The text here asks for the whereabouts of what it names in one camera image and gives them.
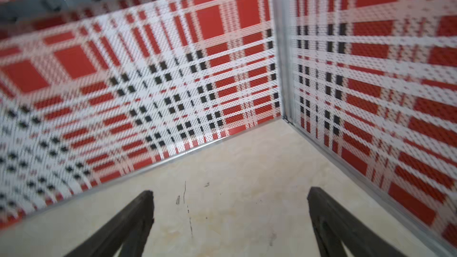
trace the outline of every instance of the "perforated metal panel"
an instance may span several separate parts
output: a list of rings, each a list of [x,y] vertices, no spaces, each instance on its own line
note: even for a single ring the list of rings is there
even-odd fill
[[[118,0],[4,28],[0,225],[280,116],[271,0]]]
[[[293,118],[457,247],[457,0],[290,0]]]

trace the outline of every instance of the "floor scratch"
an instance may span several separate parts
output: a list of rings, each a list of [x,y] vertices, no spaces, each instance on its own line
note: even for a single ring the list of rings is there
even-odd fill
[[[192,221],[191,221],[190,216],[189,216],[189,225],[191,226],[191,235],[192,235],[192,237],[194,237],[194,231],[192,230]]]
[[[186,203],[186,181],[184,181],[184,194],[182,195],[182,202]]]

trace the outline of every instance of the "beige floor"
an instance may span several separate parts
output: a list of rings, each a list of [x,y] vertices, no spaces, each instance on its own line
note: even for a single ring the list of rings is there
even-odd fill
[[[434,256],[282,120],[24,220],[1,232],[0,254],[62,256],[151,189],[155,224],[143,256],[319,256],[311,186],[406,255]]]

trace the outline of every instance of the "black square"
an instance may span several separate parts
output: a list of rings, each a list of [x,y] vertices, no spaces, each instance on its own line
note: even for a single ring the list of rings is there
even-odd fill
[[[333,24],[328,24],[327,26],[327,35],[332,36],[333,35]]]
[[[151,71],[151,73],[155,73],[157,71],[157,69],[155,68],[155,65],[150,65],[149,70]]]
[[[340,24],[340,36],[346,36],[346,23]]]
[[[124,82],[128,82],[128,81],[129,81],[129,77],[127,76],[126,73],[123,73],[123,74],[121,75],[121,78],[122,78],[122,80],[123,80]]]
[[[344,54],[346,43],[338,42],[338,53]]]
[[[342,76],[336,76],[336,84],[339,86],[343,85],[343,77]]]
[[[327,42],[327,52],[333,52],[333,42]]]
[[[341,90],[336,90],[335,91],[335,97],[339,100],[341,100]]]
[[[116,80],[115,77],[110,78],[110,82],[111,82],[111,84],[112,84],[113,86],[115,86],[115,85],[118,84],[118,82],[117,82],[117,80]]]

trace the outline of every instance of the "floor stain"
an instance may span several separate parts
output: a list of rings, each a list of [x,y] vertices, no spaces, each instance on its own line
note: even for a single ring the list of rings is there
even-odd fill
[[[182,194],[182,202],[186,203],[186,181],[184,181],[184,193]]]
[[[276,233],[272,233],[270,236],[270,246],[273,246],[273,241],[277,238]]]

